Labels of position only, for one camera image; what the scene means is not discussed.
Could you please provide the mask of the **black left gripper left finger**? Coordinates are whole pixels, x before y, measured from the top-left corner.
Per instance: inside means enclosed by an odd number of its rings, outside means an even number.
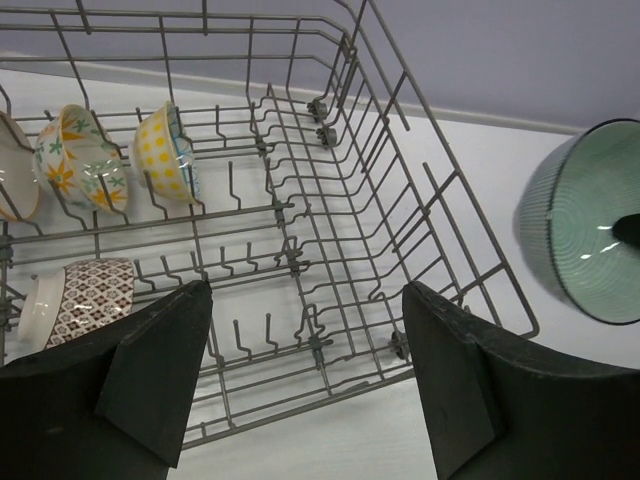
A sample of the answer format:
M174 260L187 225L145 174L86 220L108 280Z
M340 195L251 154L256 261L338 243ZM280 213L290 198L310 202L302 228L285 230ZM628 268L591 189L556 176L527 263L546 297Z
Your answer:
M212 319L192 281L1 369L4 479L165 479L177 466Z

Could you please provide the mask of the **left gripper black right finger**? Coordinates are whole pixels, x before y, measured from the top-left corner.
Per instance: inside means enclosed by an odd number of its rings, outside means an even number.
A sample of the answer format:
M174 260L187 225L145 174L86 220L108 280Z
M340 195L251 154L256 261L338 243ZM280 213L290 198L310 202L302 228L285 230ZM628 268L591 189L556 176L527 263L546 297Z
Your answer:
M635 479L639 373L527 340L420 282L403 319L441 479Z

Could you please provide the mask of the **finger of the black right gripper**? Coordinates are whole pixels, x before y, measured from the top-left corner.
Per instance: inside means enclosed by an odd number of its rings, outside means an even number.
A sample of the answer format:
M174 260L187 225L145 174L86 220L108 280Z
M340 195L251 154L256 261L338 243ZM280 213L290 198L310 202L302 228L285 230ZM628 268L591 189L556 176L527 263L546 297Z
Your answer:
M619 242L640 249L640 214L634 213L622 216L611 228L613 237Z

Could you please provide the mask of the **plain teal bowl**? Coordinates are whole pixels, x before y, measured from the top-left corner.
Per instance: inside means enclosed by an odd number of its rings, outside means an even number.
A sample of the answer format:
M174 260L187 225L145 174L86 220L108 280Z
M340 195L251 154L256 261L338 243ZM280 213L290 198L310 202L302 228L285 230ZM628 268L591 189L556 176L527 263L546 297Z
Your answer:
M639 213L639 123L601 122L552 150L528 180L513 229L554 298L609 325L639 320L639 250L611 232Z

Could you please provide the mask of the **brown patterned bowl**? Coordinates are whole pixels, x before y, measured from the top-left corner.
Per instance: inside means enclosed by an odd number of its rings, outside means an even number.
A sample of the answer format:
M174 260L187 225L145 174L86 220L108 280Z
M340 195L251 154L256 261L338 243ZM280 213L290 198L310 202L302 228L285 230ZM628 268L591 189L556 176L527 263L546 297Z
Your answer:
M18 339L33 351L50 349L91 333L131 313L131 260L76 261L37 277L18 323Z

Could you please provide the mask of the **orange flower bowl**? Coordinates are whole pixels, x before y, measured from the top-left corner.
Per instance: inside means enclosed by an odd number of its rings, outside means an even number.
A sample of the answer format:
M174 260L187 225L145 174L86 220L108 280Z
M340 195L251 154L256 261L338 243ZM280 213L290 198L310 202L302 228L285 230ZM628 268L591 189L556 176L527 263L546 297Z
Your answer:
M80 105L65 105L41 130L32 168L41 187L71 206L107 213L127 207L129 185L118 149Z

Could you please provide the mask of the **teal yellow sun bowl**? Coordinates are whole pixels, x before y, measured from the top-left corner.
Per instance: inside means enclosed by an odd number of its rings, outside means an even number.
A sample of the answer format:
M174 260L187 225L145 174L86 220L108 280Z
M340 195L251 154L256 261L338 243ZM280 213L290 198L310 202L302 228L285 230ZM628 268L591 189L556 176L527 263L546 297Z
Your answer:
M195 155L173 102L166 101L139 124L129 145L129 160L140 185L151 185L155 195L188 204L201 200Z

